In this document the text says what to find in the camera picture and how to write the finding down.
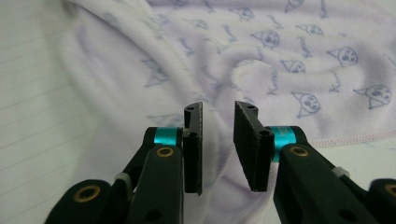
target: white cloth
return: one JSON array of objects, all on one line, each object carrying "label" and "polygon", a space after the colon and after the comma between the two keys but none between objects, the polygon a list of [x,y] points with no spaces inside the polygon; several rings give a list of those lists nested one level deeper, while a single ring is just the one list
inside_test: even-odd
[{"label": "white cloth", "polygon": [[108,118],[78,180],[111,181],[147,127],[181,127],[183,107],[203,101],[205,188],[186,196],[186,223],[253,223],[272,191],[248,190],[235,100],[265,126],[302,127],[314,146],[396,134],[396,20],[371,1],[74,2],[64,58]]}]

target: hole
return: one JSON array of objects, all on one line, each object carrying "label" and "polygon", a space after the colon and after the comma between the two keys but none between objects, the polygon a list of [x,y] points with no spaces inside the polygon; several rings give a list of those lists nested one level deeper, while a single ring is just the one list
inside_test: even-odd
[{"label": "hole", "polygon": [[74,196],[74,200],[78,203],[86,203],[96,198],[99,193],[99,186],[89,185],[82,189],[79,189]]},{"label": "hole", "polygon": [[189,137],[196,137],[198,133],[189,133]]},{"label": "hole", "polygon": [[309,154],[306,149],[301,148],[301,147],[292,147],[290,149],[290,152],[293,153],[294,155],[301,156],[301,157],[308,156],[308,154]]},{"label": "hole", "polygon": [[353,214],[351,211],[346,210],[346,209],[340,209],[338,210],[338,216],[343,218],[344,220],[348,222],[357,222],[358,218]]},{"label": "hole", "polygon": [[151,209],[146,213],[146,221],[155,222],[161,218],[161,211],[158,209]]},{"label": "hole", "polygon": [[260,131],[260,134],[261,134],[262,136],[268,136],[268,135],[270,135],[270,133],[269,133],[268,131]]},{"label": "hole", "polygon": [[162,148],[158,149],[155,153],[159,157],[170,157],[173,155],[174,150],[170,147],[162,147]]},{"label": "hole", "polygon": [[169,148],[165,148],[160,151],[161,155],[166,155],[166,154],[169,154],[170,152],[171,152],[171,150],[169,150]]}]

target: brass insert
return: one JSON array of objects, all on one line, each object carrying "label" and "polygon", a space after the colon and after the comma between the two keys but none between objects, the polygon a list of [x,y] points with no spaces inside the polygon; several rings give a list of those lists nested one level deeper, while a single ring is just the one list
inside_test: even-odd
[{"label": "brass insert", "polygon": [[79,189],[75,196],[74,200],[77,203],[86,203],[94,198],[96,198],[100,193],[100,188],[97,185],[89,185],[85,186],[84,188]]},{"label": "brass insert", "polygon": [[387,192],[392,195],[393,197],[396,197],[396,184],[387,184],[385,186],[385,189]]},{"label": "brass insert", "polygon": [[174,153],[174,150],[170,147],[162,147],[156,151],[157,156],[159,157],[170,157]]},{"label": "brass insert", "polygon": [[308,151],[302,147],[292,147],[290,149],[290,152],[296,156],[301,156],[301,157],[308,156],[309,154]]}]

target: white surface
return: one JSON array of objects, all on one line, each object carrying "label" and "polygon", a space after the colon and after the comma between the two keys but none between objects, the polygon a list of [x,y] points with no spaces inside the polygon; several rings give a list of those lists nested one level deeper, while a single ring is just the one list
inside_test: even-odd
[{"label": "white surface", "polygon": [[[0,223],[43,223],[100,123],[57,56],[68,27],[58,1],[0,2]],[[366,189],[396,178],[396,139],[319,151]],[[276,223],[273,207],[264,213]]]}]

